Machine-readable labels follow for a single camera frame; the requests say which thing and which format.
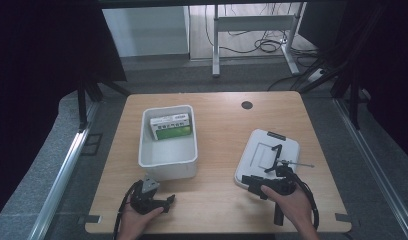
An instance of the human hand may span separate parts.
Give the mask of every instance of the human hand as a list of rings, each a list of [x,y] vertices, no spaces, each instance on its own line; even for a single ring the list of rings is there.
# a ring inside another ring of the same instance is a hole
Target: human hand
[[[297,185],[296,190],[286,196],[282,196],[271,188],[262,185],[261,191],[270,200],[279,204],[284,215],[294,224],[303,239],[319,239],[311,220],[311,205],[303,189]]]
[[[141,215],[130,206],[130,196],[127,202],[122,213],[120,231],[117,237],[118,240],[137,239],[145,230],[148,223],[164,211],[163,207],[159,207],[145,215]]]

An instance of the white container lid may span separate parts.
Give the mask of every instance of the white container lid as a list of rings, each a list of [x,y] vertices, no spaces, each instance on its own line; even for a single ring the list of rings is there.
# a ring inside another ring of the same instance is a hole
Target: white container lid
[[[261,129],[254,130],[248,140],[244,153],[242,154],[238,168],[236,169],[235,183],[246,189],[248,188],[248,185],[241,182],[242,175],[254,175],[268,179],[278,178],[276,177],[275,171],[265,173],[264,170],[273,166],[277,151],[272,150],[272,148],[279,144],[282,145],[282,150],[277,160],[286,160],[292,163],[297,163],[300,152],[300,145],[298,142],[276,133]],[[289,167],[295,172],[295,164],[290,164]]]

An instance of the black cable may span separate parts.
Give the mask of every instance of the black cable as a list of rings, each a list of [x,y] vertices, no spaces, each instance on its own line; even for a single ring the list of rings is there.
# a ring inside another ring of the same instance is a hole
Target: black cable
[[[129,194],[131,194],[132,191],[133,191],[133,189],[136,187],[137,183],[138,183],[138,182],[135,182],[135,183],[129,188],[129,190],[126,192],[126,194],[125,194],[125,196],[124,196],[124,198],[123,198],[123,200],[122,200],[122,203],[120,204],[119,211],[117,212],[116,222],[115,222],[115,224],[114,224],[113,240],[116,240],[116,239],[117,239],[117,234],[119,233],[120,221],[121,221],[121,219],[122,219],[123,209],[124,209],[124,207],[125,207],[125,205],[126,205],[126,200],[127,200],[127,198],[129,197]]]
[[[276,80],[274,83],[272,83],[272,84],[267,88],[266,91],[270,91],[270,89],[271,89],[273,86],[275,86],[276,84],[278,84],[278,83],[280,83],[280,82],[283,82],[283,81],[288,80],[288,79],[293,79],[293,78],[296,78],[296,77],[300,77],[300,76],[301,76],[301,75],[278,79],[278,80]]]
[[[288,172],[288,171],[286,171],[285,173],[289,175],[289,176],[287,176],[287,178],[288,177],[292,178],[292,180],[295,183],[297,183],[298,186],[301,187],[301,189],[303,190],[303,192],[306,195],[307,199],[309,200],[311,209],[313,211],[313,227],[314,227],[314,229],[317,230],[317,228],[319,227],[319,210],[317,209],[316,201],[314,200],[313,193],[311,192],[309,186],[305,182],[301,181],[301,179],[298,177],[297,174],[291,173],[291,172]]]

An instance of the black handle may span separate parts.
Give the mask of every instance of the black handle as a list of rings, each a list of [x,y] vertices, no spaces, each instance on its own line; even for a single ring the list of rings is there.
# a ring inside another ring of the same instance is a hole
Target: black handle
[[[275,218],[273,219],[273,223],[278,226],[283,226],[283,219],[284,219],[284,214],[282,212],[281,207],[279,207],[279,204],[275,204]]]

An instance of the wrist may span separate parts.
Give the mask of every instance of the wrist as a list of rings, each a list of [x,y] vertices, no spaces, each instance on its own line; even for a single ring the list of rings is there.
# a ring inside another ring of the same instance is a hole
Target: wrist
[[[295,228],[303,240],[319,240],[316,229],[309,221],[298,221],[294,223]]]

